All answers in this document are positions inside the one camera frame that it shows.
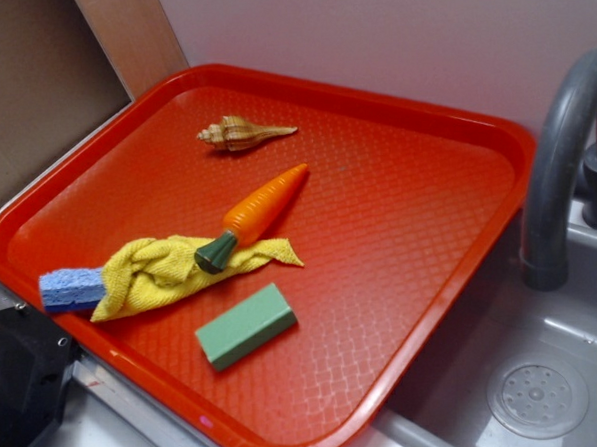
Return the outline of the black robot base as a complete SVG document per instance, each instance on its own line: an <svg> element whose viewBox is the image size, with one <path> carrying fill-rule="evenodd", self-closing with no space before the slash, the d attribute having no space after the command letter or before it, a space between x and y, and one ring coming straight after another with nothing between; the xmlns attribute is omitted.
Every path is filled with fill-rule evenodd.
<svg viewBox="0 0 597 447"><path fill-rule="evenodd" d="M0 447L39 447L61 426L77 352L39 309L0 310Z"/></svg>

